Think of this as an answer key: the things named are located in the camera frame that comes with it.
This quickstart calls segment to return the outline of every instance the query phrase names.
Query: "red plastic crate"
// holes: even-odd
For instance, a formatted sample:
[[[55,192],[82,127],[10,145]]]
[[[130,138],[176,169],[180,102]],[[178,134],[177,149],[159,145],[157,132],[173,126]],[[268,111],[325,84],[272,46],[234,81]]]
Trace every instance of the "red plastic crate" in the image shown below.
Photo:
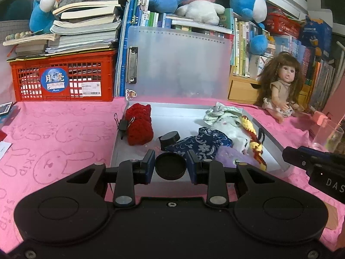
[[[298,39],[301,26],[297,22],[288,19],[276,7],[268,7],[268,11],[266,20],[263,22],[268,32],[278,35],[290,35]]]
[[[112,101],[113,100],[113,70],[115,51],[102,51],[64,55],[43,59],[10,62],[14,91],[17,101]],[[47,69],[61,71],[58,77],[64,75],[66,86],[60,89],[45,88],[46,82],[51,81]],[[97,86],[98,92],[82,93],[89,83]]]

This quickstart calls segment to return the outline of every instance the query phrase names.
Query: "pink tablecloth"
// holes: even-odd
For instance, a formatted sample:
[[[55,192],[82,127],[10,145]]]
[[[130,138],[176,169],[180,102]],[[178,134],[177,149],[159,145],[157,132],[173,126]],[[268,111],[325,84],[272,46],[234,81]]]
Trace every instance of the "pink tablecloth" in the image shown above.
[[[214,105],[215,101],[193,100],[184,103]],[[123,98],[112,103],[26,102],[18,103],[20,112],[3,127],[5,141],[13,143],[0,160],[0,249],[10,251],[22,239],[13,220],[13,209],[26,195],[76,172],[94,162],[109,165],[116,124],[121,117]],[[308,119],[289,118],[277,124],[263,110],[244,107],[284,147],[308,143]],[[310,187],[308,177],[295,168],[288,182],[313,193],[338,209],[339,227],[325,229],[321,241],[333,249],[344,218],[344,205]]]

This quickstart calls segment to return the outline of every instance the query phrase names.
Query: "wooden drawer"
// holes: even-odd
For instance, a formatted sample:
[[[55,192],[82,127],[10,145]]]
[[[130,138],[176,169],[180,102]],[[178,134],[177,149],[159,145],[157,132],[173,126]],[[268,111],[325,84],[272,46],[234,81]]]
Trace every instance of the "wooden drawer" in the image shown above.
[[[253,104],[259,95],[259,89],[259,84],[232,80],[228,98],[234,102]]]

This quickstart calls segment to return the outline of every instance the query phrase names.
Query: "barcode label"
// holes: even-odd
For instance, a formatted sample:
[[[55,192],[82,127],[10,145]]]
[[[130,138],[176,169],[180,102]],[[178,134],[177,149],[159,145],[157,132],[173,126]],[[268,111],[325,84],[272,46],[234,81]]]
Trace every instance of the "barcode label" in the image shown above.
[[[83,95],[100,95],[100,92],[83,92]]]
[[[101,82],[84,82],[81,87],[83,96],[102,96]]]

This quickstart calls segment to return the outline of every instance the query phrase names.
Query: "black lid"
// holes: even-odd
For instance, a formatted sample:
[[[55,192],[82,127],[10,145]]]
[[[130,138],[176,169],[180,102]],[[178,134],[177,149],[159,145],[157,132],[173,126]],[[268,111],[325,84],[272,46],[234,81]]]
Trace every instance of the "black lid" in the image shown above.
[[[185,174],[186,168],[186,160],[179,154],[166,152],[156,158],[156,172],[165,180],[180,179]]]
[[[180,135],[177,131],[171,131],[158,137],[160,141],[160,149],[165,151],[165,147],[175,144],[178,140],[180,140]]]

